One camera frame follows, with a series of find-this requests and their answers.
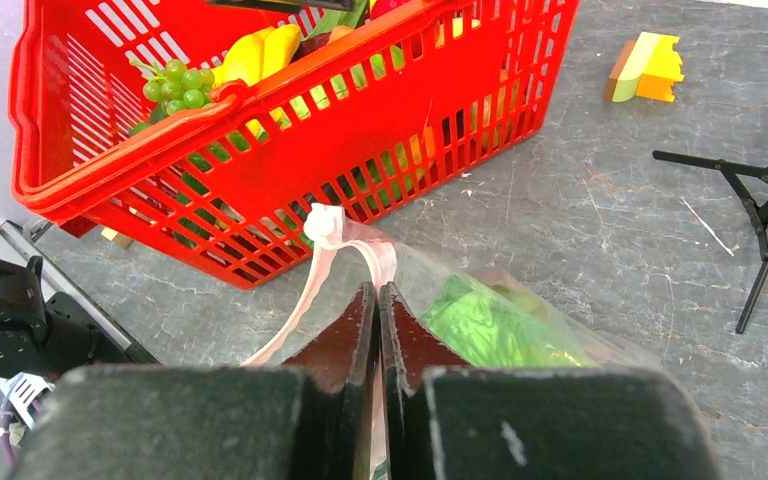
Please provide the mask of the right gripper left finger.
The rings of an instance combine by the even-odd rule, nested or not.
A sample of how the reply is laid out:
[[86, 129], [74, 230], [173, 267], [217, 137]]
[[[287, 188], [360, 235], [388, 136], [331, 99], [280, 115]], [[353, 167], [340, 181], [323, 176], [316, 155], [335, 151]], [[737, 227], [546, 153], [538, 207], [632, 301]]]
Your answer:
[[373, 286], [279, 366], [101, 365], [58, 383], [13, 479], [365, 479]]

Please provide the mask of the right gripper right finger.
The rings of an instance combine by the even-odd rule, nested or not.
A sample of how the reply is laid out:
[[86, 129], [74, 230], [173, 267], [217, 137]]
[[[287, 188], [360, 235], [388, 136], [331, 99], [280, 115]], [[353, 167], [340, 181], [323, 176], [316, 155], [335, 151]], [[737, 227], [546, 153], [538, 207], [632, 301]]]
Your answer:
[[379, 293], [392, 479], [718, 479], [688, 394], [643, 368], [481, 369]]

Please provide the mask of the napa cabbage toy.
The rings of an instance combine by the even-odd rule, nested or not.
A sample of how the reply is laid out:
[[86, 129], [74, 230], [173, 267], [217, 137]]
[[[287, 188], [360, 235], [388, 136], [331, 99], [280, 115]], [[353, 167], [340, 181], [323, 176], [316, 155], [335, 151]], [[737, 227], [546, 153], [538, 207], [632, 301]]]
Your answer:
[[449, 276], [420, 322], [450, 350], [486, 368], [595, 367], [564, 320], [539, 297]]

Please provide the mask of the clear zip top bag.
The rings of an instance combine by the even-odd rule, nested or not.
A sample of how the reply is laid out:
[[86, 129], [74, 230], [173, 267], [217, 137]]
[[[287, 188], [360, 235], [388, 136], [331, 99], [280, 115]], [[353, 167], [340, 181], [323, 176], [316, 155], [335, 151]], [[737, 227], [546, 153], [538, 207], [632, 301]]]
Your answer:
[[253, 357], [295, 372], [293, 479], [662, 479], [658, 379], [540, 297], [315, 204], [300, 299]]

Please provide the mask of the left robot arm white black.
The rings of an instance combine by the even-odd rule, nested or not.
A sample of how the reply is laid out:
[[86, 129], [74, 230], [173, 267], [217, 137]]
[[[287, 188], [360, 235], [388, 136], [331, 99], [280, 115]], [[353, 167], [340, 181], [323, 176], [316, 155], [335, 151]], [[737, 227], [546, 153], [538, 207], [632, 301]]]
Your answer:
[[44, 398], [65, 373], [96, 364], [157, 359], [79, 289], [57, 283], [44, 259], [0, 259], [0, 436], [12, 424], [35, 426]]

